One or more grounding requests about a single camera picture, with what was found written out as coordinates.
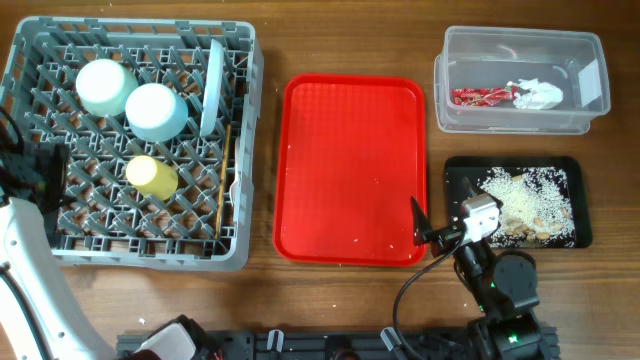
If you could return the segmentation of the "red snack wrapper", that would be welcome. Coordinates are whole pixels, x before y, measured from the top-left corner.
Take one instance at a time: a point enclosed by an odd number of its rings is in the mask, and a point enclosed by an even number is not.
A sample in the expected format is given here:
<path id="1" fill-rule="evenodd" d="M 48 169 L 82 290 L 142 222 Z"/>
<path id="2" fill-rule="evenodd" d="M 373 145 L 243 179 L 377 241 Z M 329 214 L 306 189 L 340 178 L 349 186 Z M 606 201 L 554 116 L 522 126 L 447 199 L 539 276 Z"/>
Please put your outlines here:
<path id="1" fill-rule="evenodd" d="M 503 101 L 512 101 L 517 93 L 515 86 L 498 88 L 462 88 L 452 91 L 453 102 L 459 106 L 493 107 Z"/>

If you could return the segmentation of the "white napkin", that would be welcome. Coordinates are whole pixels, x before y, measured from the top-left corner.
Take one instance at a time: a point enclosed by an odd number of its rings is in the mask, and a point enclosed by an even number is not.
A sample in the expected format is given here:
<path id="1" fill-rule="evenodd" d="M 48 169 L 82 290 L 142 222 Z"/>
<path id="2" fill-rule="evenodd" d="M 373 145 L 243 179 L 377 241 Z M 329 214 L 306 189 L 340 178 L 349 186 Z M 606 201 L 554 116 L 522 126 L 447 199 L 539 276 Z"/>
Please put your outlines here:
<path id="1" fill-rule="evenodd" d="M 549 110 L 564 100 L 564 93 L 560 88 L 548 82 L 540 82 L 537 78 L 510 81 L 507 85 L 516 90 L 513 100 L 516 109 Z"/>

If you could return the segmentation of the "white plastic fork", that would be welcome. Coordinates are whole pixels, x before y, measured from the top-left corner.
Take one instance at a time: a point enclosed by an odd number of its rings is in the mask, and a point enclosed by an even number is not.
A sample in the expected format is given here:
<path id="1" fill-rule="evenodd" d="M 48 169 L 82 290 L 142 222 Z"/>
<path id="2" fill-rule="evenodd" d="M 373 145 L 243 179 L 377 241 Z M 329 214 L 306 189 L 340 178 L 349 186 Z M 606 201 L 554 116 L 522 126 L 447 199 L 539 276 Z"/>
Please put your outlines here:
<path id="1" fill-rule="evenodd" d="M 240 150 L 241 150 L 240 138 L 237 137 L 234 142 L 234 178 L 233 178 L 233 182 L 229 187 L 230 201 L 233 208 L 235 208 L 237 204 L 238 188 L 241 182 L 241 176 L 240 176 L 241 166 L 239 164 Z"/>

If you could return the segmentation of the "wooden chopstick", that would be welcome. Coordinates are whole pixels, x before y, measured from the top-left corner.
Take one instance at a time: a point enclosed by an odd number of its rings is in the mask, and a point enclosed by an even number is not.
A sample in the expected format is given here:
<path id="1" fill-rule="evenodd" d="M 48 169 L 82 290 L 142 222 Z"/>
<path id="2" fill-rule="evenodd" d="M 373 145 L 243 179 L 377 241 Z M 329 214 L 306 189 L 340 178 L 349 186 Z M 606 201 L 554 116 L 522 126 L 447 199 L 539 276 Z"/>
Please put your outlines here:
<path id="1" fill-rule="evenodd" d="M 230 140 L 231 140 L 231 130 L 232 130 L 232 126 L 229 123 L 226 127 L 226 137 L 225 137 L 225 142 L 224 142 L 224 153 L 223 153 L 223 161 L 222 161 L 222 166 L 221 166 L 221 171 L 220 171 L 220 184 L 219 184 L 219 188 L 218 188 L 218 200 L 217 200 L 217 210 L 216 210 L 216 218 L 215 218 L 215 237 L 214 239 L 218 240 L 220 238 L 220 232 L 221 232 L 221 224 L 222 224 L 222 212 L 224 209 L 224 193 L 225 193 L 225 188 L 226 188 L 226 180 L 227 180 L 227 167 L 228 167 L 228 161 L 229 161 L 229 153 L 230 153 Z"/>

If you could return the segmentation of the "light blue plate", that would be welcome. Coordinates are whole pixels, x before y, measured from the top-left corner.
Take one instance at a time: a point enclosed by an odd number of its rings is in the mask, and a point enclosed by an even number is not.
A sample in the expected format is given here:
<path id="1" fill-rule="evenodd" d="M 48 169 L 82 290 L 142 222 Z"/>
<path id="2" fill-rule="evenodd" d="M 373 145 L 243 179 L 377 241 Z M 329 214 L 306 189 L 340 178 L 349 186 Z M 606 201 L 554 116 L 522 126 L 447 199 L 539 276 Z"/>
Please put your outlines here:
<path id="1" fill-rule="evenodd" d="M 203 111 L 201 116 L 200 136 L 213 133 L 217 121 L 219 100 L 224 75 L 224 49 L 216 40 L 211 42 L 204 88 Z"/>

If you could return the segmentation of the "yellow cup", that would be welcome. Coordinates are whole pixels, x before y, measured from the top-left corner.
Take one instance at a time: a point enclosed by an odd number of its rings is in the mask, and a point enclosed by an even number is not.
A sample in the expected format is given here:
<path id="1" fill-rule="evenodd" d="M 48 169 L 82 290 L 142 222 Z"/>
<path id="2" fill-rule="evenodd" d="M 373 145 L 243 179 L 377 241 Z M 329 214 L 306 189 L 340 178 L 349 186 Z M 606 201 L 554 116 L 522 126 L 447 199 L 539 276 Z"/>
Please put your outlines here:
<path id="1" fill-rule="evenodd" d="M 178 175 L 169 165 L 147 155 L 136 156 L 125 167 L 127 181 L 142 195 L 169 199 L 178 188 Z"/>

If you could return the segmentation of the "white bowl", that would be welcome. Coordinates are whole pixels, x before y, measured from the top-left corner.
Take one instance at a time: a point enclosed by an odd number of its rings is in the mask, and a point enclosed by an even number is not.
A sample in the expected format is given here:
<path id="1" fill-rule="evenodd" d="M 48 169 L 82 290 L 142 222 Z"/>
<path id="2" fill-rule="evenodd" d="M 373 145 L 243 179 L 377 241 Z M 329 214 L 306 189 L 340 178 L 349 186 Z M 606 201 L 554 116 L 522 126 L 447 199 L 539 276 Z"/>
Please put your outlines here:
<path id="1" fill-rule="evenodd" d="M 185 100 L 169 87 L 149 83 L 128 97 L 125 115 L 133 134 L 147 142 L 165 142 L 186 126 L 189 114 Z"/>

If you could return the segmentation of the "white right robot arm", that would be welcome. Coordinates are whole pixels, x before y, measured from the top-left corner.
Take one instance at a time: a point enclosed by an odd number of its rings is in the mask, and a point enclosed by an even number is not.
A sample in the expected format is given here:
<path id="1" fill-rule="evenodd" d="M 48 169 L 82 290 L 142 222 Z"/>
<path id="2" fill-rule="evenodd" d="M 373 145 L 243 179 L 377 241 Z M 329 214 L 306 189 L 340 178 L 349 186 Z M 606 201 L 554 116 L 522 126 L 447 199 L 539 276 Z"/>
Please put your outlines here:
<path id="1" fill-rule="evenodd" d="M 556 359 L 558 338 L 538 322 L 535 260 L 522 251 L 497 255 L 488 239 L 500 225 L 502 202 L 468 178 L 469 197 L 460 217 L 422 239 L 435 257 L 454 258 L 455 271 L 484 316 L 466 326 L 465 350 L 472 359 Z"/>

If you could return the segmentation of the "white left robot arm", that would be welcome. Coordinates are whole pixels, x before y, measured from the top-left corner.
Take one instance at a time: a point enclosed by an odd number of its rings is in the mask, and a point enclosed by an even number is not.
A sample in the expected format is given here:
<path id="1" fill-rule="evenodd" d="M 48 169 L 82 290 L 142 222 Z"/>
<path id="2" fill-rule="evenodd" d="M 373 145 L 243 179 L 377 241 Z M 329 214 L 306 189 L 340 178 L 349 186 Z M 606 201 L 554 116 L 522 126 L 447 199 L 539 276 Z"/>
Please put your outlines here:
<path id="1" fill-rule="evenodd" d="M 1 149 L 1 325 L 18 359 L 116 359 L 79 310 L 46 233 L 69 198 L 65 145 Z"/>

